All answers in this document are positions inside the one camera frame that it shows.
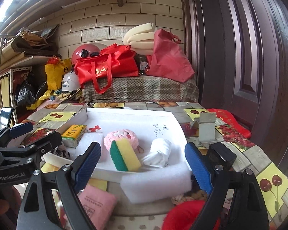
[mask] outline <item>red yarn ball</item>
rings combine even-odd
[[[165,217],[161,230],[189,230],[205,204],[204,200],[186,201],[173,208]],[[214,230],[218,230],[220,219]]]

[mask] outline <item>green and yellow sponge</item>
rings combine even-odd
[[[119,171],[137,171],[141,167],[137,155],[126,138],[111,143],[110,156]]]

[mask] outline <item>pink plush toy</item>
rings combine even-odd
[[[127,138],[134,150],[139,146],[139,139],[137,138],[137,135],[133,131],[126,129],[108,133],[104,139],[106,149],[110,151],[112,141],[119,140],[121,138]]]

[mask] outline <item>door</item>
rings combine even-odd
[[[288,147],[287,8],[281,0],[193,1],[198,41],[186,50],[200,103],[230,111],[278,164]]]

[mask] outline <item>pink tissue packet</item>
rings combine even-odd
[[[103,230],[116,205],[116,197],[106,191],[87,185],[79,200],[97,230]]]

